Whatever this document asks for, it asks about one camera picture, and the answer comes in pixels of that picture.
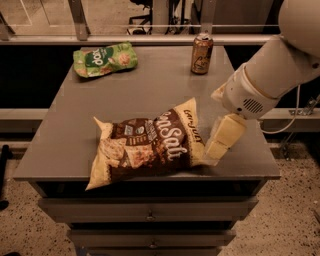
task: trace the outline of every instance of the drawer handle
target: drawer handle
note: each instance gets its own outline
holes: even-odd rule
[[[150,249],[157,249],[158,245],[153,241],[150,245],[149,245]]]
[[[153,222],[156,220],[156,217],[152,215],[152,211],[149,211],[149,215],[146,217],[146,221]]]

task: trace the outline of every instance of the green chip bag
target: green chip bag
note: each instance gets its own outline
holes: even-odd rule
[[[124,42],[94,51],[73,53],[74,70],[82,77],[103,76],[123,69],[134,68],[138,58],[130,42]]]

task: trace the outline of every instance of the chip bag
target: chip bag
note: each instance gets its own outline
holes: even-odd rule
[[[82,77],[103,76],[123,69],[134,68],[138,58],[130,42],[73,53],[74,70]]]
[[[103,123],[86,190],[139,176],[159,176],[202,163],[204,143],[194,98],[155,120]]]

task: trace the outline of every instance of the gray cabinet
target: gray cabinet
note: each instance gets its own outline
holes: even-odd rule
[[[42,196],[41,209],[70,227],[79,255],[217,255],[235,237],[234,224],[257,204],[263,185],[280,177],[255,120],[215,167],[85,191],[100,135],[93,116],[154,119],[195,97],[206,141],[214,121],[226,113],[210,98],[233,72],[223,47],[214,47],[204,76],[190,72],[191,46],[135,51],[139,65],[129,72],[86,80],[70,70],[14,178],[28,181]]]

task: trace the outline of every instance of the can lid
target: can lid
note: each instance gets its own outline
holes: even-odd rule
[[[199,39],[199,40],[210,40],[211,37],[207,32],[201,32],[200,34],[198,34],[197,39]]]

